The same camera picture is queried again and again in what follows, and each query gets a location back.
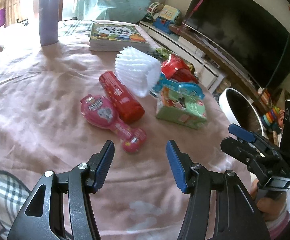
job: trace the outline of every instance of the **wooden shelf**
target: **wooden shelf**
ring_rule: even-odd
[[[269,111],[269,108],[258,99],[258,92],[256,88],[243,76],[241,75],[232,65],[230,65],[226,60],[224,60],[222,57],[220,57],[215,51],[213,51],[209,46],[207,46],[198,36],[193,35],[193,33],[188,30],[186,27],[182,28],[182,30],[179,31],[179,26],[176,25],[170,25],[169,29],[177,33],[182,38],[186,39],[190,43],[192,43],[194,46],[199,48],[201,51],[206,53],[208,57],[210,57],[212,60],[214,60],[224,73],[227,75],[227,79],[232,84],[237,84],[239,87],[243,89],[243,91],[240,91],[242,93],[245,92],[254,102],[255,106],[260,111],[259,114],[265,114],[267,111]]]

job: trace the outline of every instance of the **blue rubber pad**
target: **blue rubber pad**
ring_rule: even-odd
[[[237,136],[238,138],[246,141],[246,142],[255,142],[255,137],[253,135],[253,133],[246,131],[244,128],[241,128],[240,126],[232,123],[229,127],[228,127],[228,131],[229,133]]]
[[[168,158],[169,165],[172,169],[172,173],[174,175],[174,179],[176,182],[177,187],[185,193],[187,190],[186,184],[186,173],[184,168],[177,156],[176,150],[170,141],[168,141],[166,145],[166,154]]]
[[[95,171],[95,181],[93,183],[93,188],[95,192],[97,192],[104,185],[104,181],[106,179],[107,173],[109,171],[109,167],[113,161],[115,152],[114,143],[110,143],[106,152],[103,155],[103,158]]]

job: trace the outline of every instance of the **book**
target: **book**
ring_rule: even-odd
[[[150,49],[150,44],[135,26],[94,23],[90,36],[89,50],[120,51],[131,46],[142,52]]]

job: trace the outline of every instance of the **white cabinet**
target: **white cabinet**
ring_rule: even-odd
[[[190,42],[176,35],[168,35],[149,23],[140,22],[147,34],[162,47],[165,47],[181,56],[195,67],[200,83],[211,93],[215,91],[225,75],[216,67],[207,64],[202,57],[204,53]]]

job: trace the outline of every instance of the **pink toy package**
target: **pink toy package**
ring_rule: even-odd
[[[140,128],[132,129],[118,116],[111,101],[103,96],[88,94],[81,100],[81,112],[85,119],[99,128],[110,129],[123,140],[125,151],[136,152],[146,140],[146,133]]]

